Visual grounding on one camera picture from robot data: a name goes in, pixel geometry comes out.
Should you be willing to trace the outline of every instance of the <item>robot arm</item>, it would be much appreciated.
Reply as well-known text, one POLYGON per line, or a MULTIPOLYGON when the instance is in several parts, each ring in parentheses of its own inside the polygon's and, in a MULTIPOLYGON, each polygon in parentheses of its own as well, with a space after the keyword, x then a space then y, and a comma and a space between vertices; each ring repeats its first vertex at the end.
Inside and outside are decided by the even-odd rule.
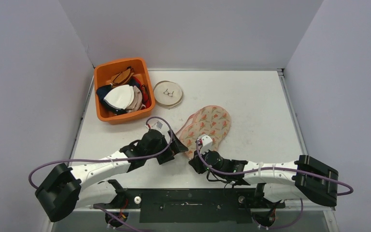
MULTIPOLYGON (((218 177, 225 179, 232 185, 256 185, 256 191, 268 201, 275 203, 287 199, 309 199, 312 202, 334 207, 338 195, 338 185, 306 174, 292 171, 282 171, 278 168, 302 170, 318 174, 333 180, 338 180, 338 171, 324 163, 306 155, 298 160, 284 163, 262 163, 246 160, 224 159, 216 151, 211 151, 212 139, 207 136, 200 137, 201 157, 213 169, 218 177), (258 169, 257 172, 228 175, 226 173, 240 173, 258 169)), ((197 151, 194 158, 189 161, 194 170, 202 174, 210 171, 201 161, 197 151)))
POLYGON ((161 126, 160 122, 156 123, 141 140, 133 141, 99 162, 70 167, 64 163, 55 166, 35 192, 49 219, 56 222, 75 208, 110 203, 118 198, 123 188, 116 180, 105 179, 140 168, 147 159, 155 157, 159 164, 163 164, 173 160, 175 154, 188 151, 171 131, 168 134, 172 140, 168 141, 171 142, 168 145, 160 131, 161 126))

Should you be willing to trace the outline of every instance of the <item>fabric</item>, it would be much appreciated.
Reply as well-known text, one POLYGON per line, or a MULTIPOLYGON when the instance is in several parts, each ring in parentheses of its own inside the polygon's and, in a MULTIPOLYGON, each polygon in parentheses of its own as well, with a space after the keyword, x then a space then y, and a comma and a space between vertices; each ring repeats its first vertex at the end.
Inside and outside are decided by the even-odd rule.
POLYGON ((165 108, 173 108, 183 100, 183 90, 171 81, 160 81, 154 86, 154 98, 156 102, 165 108))
POLYGON ((228 134, 231 128, 231 117, 229 113, 222 107, 217 105, 205 106, 192 114, 185 125, 176 133, 180 134, 180 141, 188 147, 186 155, 191 159, 194 157, 196 150, 196 140, 206 134, 213 139, 213 150, 217 151, 220 142, 228 134))
POLYGON ((132 76, 128 82, 129 86, 136 86, 138 89, 142 88, 142 83, 136 77, 132 76))
POLYGON ((142 85, 140 88, 143 94, 143 104, 145 105, 146 108, 151 106, 151 100, 150 100, 150 95, 148 94, 148 89, 145 85, 142 85))
POLYGON ((133 74, 134 74, 134 69, 132 69, 131 67, 127 67, 125 71, 119 72, 118 74, 112 76, 110 81, 112 85, 116 85, 116 86, 125 85, 129 82, 133 74))
POLYGON ((124 110, 124 109, 116 109, 116 108, 113 108, 111 105, 109 105, 105 100, 104 100, 104 97, 106 97, 106 95, 112 90, 112 86, 111 85, 105 85, 105 86, 101 86, 99 87, 97 90, 96 90, 96 94, 97 96, 99 97, 99 101, 100 101, 100 104, 102 104, 104 106, 104 108, 106 108, 108 111, 111 111, 113 112, 115 115, 123 115, 123 114, 126 114, 127 111, 124 110))
POLYGON ((134 90, 134 100, 126 108, 126 110, 128 110, 129 113, 140 110, 142 106, 142 100, 143 100, 142 92, 136 86, 133 86, 133 90, 134 90))
POLYGON ((129 85, 118 86, 112 89, 104 100, 115 109, 126 109, 134 100, 133 87, 129 85))

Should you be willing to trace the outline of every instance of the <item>eyeglasses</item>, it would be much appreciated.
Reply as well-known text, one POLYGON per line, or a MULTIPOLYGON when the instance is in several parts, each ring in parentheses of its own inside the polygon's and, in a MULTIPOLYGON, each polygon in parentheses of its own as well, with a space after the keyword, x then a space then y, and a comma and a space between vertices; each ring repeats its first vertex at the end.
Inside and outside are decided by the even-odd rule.
POLYGON ((163 92, 163 94, 169 96, 172 98, 172 94, 174 93, 174 91, 172 93, 169 92, 169 89, 166 89, 166 91, 163 92))

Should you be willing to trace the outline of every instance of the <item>gray wall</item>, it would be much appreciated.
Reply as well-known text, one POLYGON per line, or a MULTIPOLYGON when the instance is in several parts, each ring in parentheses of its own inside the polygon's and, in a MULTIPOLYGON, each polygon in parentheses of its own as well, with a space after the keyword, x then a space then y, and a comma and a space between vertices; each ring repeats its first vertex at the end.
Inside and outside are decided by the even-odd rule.
POLYGON ((95 65, 282 68, 322 0, 59 0, 95 65))
POLYGON ((371 1, 325 0, 285 74, 310 155, 355 188, 341 231, 371 231, 371 1))
POLYGON ((28 173, 70 154, 92 72, 59 2, 0 1, 0 232, 41 231, 28 173))

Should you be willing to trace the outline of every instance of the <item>orange plastic basket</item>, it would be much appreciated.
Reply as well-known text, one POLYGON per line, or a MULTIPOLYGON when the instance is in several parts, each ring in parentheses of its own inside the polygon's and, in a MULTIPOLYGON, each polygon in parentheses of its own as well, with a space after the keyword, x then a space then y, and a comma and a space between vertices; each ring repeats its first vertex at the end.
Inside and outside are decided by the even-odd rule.
POLYGON ((154 99, 153 88, 151 86, 150 77, 148 75, 146 62, 142 58, 126 58, 117 59, 105 64, 101 64, 95 68, 94 71, 94 82, 95 90, 99 87, 110 84, 110 78, 124 70, 128 66, 134 68, 134 75, 143 85, 147 87, 147 92, 150 96, 151 105, 147 109, 139 110, 136 112, 131 112, 123 115, 114 115, 112 112, 106 110, 102 104, 100 104, 99 97, 96 95, 96 112, 97 117, 100 121, 108 122, 112 125, 120 124, 151 115, 151 111, 156 105, 156 100, 154 99))

